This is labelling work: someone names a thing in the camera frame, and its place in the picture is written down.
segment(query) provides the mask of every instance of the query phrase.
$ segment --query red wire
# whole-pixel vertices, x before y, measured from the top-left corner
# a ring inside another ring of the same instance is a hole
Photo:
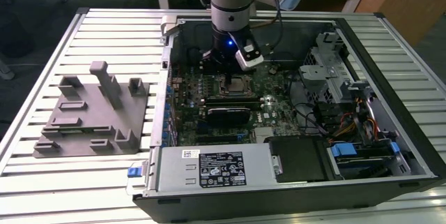
[[[342,125],[343,125],[343,119],[346,118],[347,115],[351,115],[354,113],[344,113],[343,116],[340,117],[340,127],[342,128]]]

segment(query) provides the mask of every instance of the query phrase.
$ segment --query gray floor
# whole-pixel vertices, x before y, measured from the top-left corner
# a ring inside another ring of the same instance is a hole
[[[0,0],[0,13],[16,14],[26,31],[33,35],[36,48],[22,58],[5,58],[16,73],[12,81],[0,79],[0,120],[12,121],[50,57],[65,28],[78,7],[157,8],[157,0]],[[200,9],[197,0],[171,0],[173,9]],[[446,81],[442,57],[446,56],[446,16],[443,16],[416,47],[427,64]],[[0,139],[8,124],[0,123]]]

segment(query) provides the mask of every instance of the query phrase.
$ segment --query metal bracket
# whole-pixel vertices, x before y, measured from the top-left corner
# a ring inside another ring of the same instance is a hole
[[[370,84],[366,80],[355,82],[344,81],[340,85],[342,99],[350,99],[351,91],[364,90],[368,86]]]
[[[165,42],[165,38],[172,35],[175,32],[177,32],[177,18],[172,15],[164,15],[161,17],[161,34]]]

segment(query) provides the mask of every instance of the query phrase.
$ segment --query blue latch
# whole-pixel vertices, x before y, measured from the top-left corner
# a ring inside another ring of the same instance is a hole
[[[127,177],[128,178],[141,177],[141,167],[128,168]]]
[[[331,147],[331,152],[332,152],[332,156],[335,156],[335,157],[343,156],[343,155],[355,155],[356,154],[354,144],[351,144],[351,143],[335,144]]]
[[[391,146],[391,150],[394,151],[394,153],[398,153],[399,152],[399,146],[398,146],[396,142],[392,142],[390,144],[390,146]]]

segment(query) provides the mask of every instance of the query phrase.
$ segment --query white label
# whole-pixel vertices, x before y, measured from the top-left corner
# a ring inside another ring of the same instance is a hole
[[[200,149],[183,150],[181,158],[197,158],[200,154]]]

